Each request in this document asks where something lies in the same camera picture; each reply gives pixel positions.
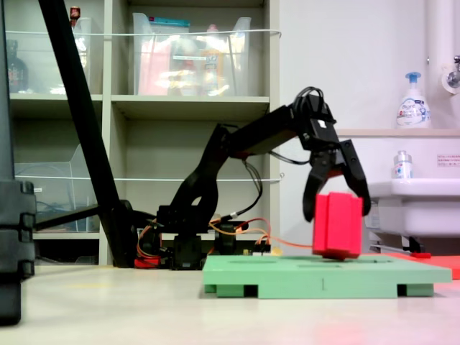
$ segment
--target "blue cap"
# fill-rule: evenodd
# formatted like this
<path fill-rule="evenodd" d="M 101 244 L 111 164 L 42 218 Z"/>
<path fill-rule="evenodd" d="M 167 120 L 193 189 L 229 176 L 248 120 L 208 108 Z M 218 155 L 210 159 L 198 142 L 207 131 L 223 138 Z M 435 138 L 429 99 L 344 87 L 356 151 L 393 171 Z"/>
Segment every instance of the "blue cap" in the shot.
<path fill-rule="evenodd" d="M 417 83 L 417 78 L 421 76 L 422 75 L 419 72 L 410 72 L 405 75 L 405 77 L 409 79 L 409 83 Z"/>

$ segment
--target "green platform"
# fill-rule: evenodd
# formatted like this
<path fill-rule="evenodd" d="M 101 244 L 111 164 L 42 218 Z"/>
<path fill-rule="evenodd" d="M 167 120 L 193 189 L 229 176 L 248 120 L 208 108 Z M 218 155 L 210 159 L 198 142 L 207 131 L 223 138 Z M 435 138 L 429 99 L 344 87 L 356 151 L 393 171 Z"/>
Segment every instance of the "green platform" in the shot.
<path fill-rule="evenodd" d="M 449 269 L 385 255 L 336 262 L 317 256 L 209 256 L 205 293 L 217 297 L 396 298 L 432 296 L 433 283 L 451 282 Z"/>

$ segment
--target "red sponge block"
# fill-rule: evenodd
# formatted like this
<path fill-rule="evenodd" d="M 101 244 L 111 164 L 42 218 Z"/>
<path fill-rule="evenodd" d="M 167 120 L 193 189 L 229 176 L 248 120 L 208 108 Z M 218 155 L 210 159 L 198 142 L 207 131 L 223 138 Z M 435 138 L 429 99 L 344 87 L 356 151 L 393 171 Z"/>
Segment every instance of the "red sponge block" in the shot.
<path fill-rule="evenodd" d="M 313 253 L 344 260 L 361 254 L 362 199 L 350 193 L 316 196 Z"/>

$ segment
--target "white floor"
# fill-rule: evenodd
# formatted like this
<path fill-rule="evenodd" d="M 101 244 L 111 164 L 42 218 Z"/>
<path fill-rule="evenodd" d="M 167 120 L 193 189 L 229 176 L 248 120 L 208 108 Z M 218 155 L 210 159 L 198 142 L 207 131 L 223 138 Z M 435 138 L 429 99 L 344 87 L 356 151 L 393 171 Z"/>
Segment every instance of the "white floor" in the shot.
<path fill-rule="evenodd" d="M 37 271 L 1 345 L 460 344 L 460 281 L 434 298 L 257 300 L 204 296 L 201 272 Z"/>

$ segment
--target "clear plastic bin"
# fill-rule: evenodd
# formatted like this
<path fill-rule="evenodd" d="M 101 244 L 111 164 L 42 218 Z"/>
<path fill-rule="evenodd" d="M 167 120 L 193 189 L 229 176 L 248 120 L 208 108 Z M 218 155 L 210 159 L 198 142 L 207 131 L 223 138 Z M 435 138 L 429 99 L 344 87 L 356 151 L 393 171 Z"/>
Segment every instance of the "clear plastic bin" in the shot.
<path fill-rule="evenodd" d="M 101 30 L 92 18 L 80 18 L 74 29 L 75 42 L 90 92 L 100 94 L 104 37 L 87 35 L 90 33 L 101 33 Z M 11 93 L 65 94 L 47 34 L 7 32 L 6 40 Z"/>
<path fill-rule="evenodd" d="M 152 34 L 147 16 L 133 14 L 134 33 Z M 256 96 L 248 90 L 251 18 L 235 33 L 134 36 L 134 94 Z"/>
<path fill-rule="evenodd" d="M 34 184 L 37 197 L 37 221 L 96 204 L 96 197 L 80 145 L 70 162 L 16 163 L 14 170 L 17 180 Z M 97 216 L 92 216 L 49 230 L 97 232 L 99 221 Z"/>

